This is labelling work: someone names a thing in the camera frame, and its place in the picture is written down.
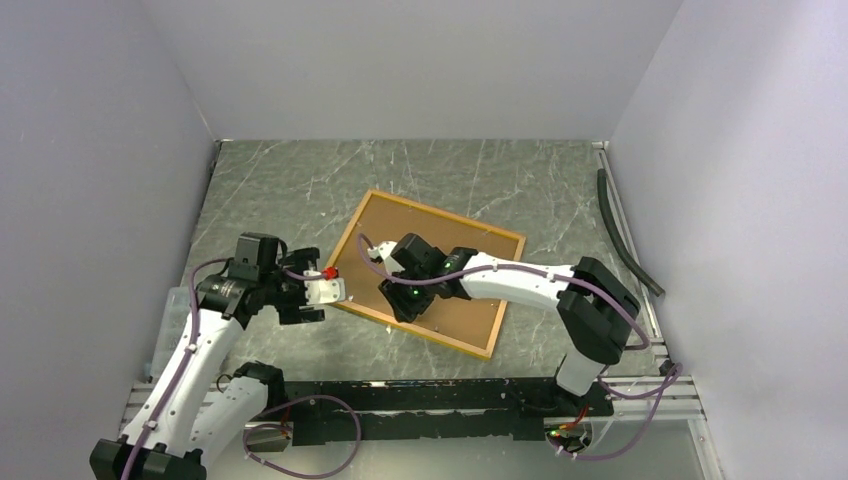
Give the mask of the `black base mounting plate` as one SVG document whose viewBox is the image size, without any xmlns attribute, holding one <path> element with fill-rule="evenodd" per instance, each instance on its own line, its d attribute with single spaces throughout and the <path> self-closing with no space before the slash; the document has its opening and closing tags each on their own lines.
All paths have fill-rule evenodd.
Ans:
<svg viewBox="0 0 848 480">
<path fill-rule="evenodd" d="M 509 437 L 542 441 L 577 418 L 610 417 L 597 385 L 575 396 L 549 377 L 289 381 L 255 422 L 292 428 L 296 446 L 361 440 Z"/>
</svg>

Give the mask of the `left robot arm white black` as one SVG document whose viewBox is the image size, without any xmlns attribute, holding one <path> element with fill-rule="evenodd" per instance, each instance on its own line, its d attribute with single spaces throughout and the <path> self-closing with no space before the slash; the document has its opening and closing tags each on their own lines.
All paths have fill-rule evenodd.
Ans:
<svg viewBox="0 0 848 480">
<path fill-rule="evenodd" d="M 237 421 L 278 417 L 286 406 L 281 370 L 251 363 L 248 376 L 201 405 L 218 369 L 251 319 L 273 307 L 283 325 L 320 322 L 322 306 L 346 296 L 338 270 L 320 270 L 316 247 L 288 251 L 281 239 L 246 232 L 222 270 L 189 278 L 185 327 L 159 380 L 117 439 L 101 439 L 89 457 L 97 479 L 204 479 L 237 431 Z"/>
</svg>

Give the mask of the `clear plastic screw box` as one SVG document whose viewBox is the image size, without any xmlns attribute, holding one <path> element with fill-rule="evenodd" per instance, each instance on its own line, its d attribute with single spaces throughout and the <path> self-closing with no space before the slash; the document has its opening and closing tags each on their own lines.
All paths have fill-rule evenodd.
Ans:
<svg viewBox="0 0 848 480">
<path fill-rule="evenodd" d="M 149 364 L 148 377 L 151 381 L 156 382 L 161 377 L 188 322 L 190 322 L 190 290 L 185 286 L 173 287 L 168 291 L 160 330 Z"/>
</svg>

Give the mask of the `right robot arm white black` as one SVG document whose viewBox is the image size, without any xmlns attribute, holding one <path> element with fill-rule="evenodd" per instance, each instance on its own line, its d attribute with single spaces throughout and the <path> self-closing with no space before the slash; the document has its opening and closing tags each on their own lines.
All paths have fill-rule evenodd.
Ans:
<svg viewBox="0 0 848 480">
<path fill-rule="evenodd" d="M 561 414 L 586 405 L 597 378 L 632 348 L 631 335 L 640 340 L 635 349 L 649 345 L 637 322 L 640 302 L 593 257 L 575 265 L 536 265 L 469 247 L 444 253 L 414 233 L 378 245 L 361 235 L 357 247 L 381 276 L 379 290 L 399 322 L 415 321 L 435 298 L 503 300 L 557 314 L 572 343 L 549 391 Z"/>
</svg>

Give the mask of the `aluminium extrusion rail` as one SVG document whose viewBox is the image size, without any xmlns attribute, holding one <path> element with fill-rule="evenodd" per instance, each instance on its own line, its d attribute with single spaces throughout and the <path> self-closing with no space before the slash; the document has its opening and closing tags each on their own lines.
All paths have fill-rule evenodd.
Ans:
<svg viewBox="0 0 848 480">
<path fill-rule="evenodd" d="M 653 377 L 617 377 L 606 380 L 614 390 L 630 396 L 655 389 L 660 386 L 661 381 L 662 378 Z M 136 382 L 132 386 L 119 423 L 119 431 L 128 425 L 143 409 L 153 389 L 152 383 Z M 627 421 L 642 420 L 656 401 L 655 395 L 639 399 L 627 399 L 612 394 L 608 394 L 608 396 L 612 401 L 613 417 Z M 670 421 L 706 420 L 699 391 L 691 376 L 683 375 L 679 377 L 663 391 L 654 419 Z"/>
</svg>

